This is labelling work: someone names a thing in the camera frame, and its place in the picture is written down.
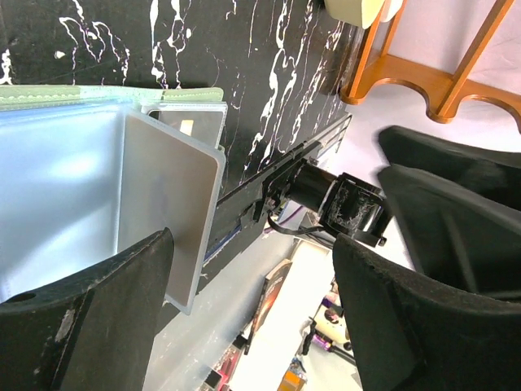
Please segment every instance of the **wire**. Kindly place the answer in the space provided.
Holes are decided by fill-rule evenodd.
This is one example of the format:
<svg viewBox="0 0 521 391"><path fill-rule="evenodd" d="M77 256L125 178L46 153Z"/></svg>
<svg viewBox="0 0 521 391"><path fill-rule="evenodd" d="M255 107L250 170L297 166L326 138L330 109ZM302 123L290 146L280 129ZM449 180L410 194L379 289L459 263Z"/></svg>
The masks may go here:
<svg viewBox="0 0 521 391"><path fill-rule="evenodd" d="M279 234L283 235L307 235L311 234L312 232L324 231L323 226L311 226L309 228L303 228L301 230L289 230L274 222L271 218L271 213L268 215L268 224L274 231L277 231Z"/></svg>
<svg viewBox="0 0 521 391"><path fill-rule="evenodd" d="M287 222L289 222L289 221L290 221L290 220L291 220L291 219L292 219L292 218L293 218L293 217L294 217L298 212L300 212L303 208L304 208L304 206L299 206L297 209L295 209L295 210L293 211L292 214L290 214L287 218L285 218L283 221L281 221L281 222L279 223L279 225L281 226L282 224L286 224ZM265 233L265 234L269 234L269 233L270 233L271 231L273 231L273 230L274 230L274 229L273 229L271 226L269 226L268 228L266 228L266 229L264 230L264 233Z"/></svg>
<svg viewBox="0 0 521 391"><path fill-rule="evenodd" d="M333 244L327 240L326 238L322 238L318 235L315 235L313 233L311 234L306 234L306 236L308 236L310 239L314 240L315 242L317 242L318 244L320 244L321 246L324 246L326 248L333 248Z"/></svg>

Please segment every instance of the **orange wooden rack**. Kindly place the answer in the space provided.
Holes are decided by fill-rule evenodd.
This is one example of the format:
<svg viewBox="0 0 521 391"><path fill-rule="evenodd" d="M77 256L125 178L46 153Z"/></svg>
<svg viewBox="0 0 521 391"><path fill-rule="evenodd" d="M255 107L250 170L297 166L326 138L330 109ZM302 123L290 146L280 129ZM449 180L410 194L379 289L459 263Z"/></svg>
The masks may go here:
<svg viewBox="0 0 521 391"><path fill-rule="evenodd" d="M427 104L427 116L433 121L449 123L463 100L473 99L505 109L515 119L521 133L521 95L468 79L472 67L496 32L514 0L496 0L474 41L454 74L430 68L407 59L389 55L389 47L400 23L406 1L390 23L379 55L368 62L380 15L371 25L361 48L357 69L349 83L340 90L340 98L348 104L360 104L373 86L398 84L420 93Z"/></svg>

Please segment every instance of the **white floor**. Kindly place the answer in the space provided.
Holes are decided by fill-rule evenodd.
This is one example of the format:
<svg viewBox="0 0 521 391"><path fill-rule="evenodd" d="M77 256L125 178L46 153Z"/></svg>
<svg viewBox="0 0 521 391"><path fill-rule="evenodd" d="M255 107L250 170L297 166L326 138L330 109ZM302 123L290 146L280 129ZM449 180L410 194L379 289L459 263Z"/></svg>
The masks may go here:
<svg viewBox="0 0 521 391"><path fill-rule="evenodd" d="M311 345L302 363L308 374L303 391L362 390L356 367L336 354Z"/></svg>

